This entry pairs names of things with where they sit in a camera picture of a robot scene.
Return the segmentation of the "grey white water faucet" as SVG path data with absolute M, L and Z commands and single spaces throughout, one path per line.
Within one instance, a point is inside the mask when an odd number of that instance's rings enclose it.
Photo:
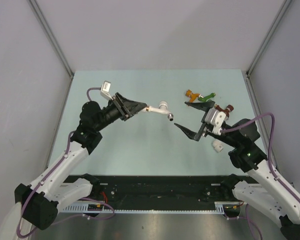
M 151 105 L 146 106 L 142 111 L 142 113 L 156 113 L 167 116 L 167 119 L 169 121 L 174 120 L 174 115 L 172 112 L 168 109 L 168 103 L 164 100 L 159 102 L 158 107 L 153 107 Z

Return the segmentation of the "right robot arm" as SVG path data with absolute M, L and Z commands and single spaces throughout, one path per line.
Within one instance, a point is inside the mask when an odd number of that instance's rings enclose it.
M 260 138 L 256 121 L 265 114 L 243 118 L 230 126 L 225 120 L 226 113 L 215 109 L 213 101 L 185 104 L 204 112 L 201 126 L 197 132 L 180 124 L 177 127 L 193 141 L 211 136 L 231 146 L 233 149 L 228 155 L 233 166 L 262 187 L 262 190 L 254 189 L 231 174 L 221 183 L 221 196 L 227 201 L 236 198 L 245 202 L 272 220 L 287 240 L 300 240 L 300 193 L 275 168 L 271 154 L 264 153 L 255 143 Z

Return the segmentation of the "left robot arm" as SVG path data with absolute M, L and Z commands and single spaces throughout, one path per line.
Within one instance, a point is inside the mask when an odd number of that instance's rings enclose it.
M 60 210 L 77 200 L 95 200 L 100 196 L 100 182 L 84 174 L 63 192 L 60 186 L 73 169 L 86 159 L 102 140 L 101 130 L 120 119 L 127 121 L 149 106 L 115 93 L 105 107 L 96 101 L 86 102 L 79 115 L 77 128 L 67 137 L 67 145 L 60 157 L 30 184 L 19 184 L 14 190 L 16 203 L 21 204 L 21 218 L 36 229 L 45 230 L 57 218 Z

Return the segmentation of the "white elbow pipe fitting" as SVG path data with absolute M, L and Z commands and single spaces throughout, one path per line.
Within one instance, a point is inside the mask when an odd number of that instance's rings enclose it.
M 223 143 L 218 139 L 213 141 L 212 146 L 217 153 L 220 153 L 224 149 Z

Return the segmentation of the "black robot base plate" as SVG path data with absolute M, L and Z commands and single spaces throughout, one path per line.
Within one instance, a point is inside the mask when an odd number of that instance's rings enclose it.
M 225 176 L 106 176 L 88 195 L 114 209 L 202 210 L 214 202 L 241 202 L 221 185 Z

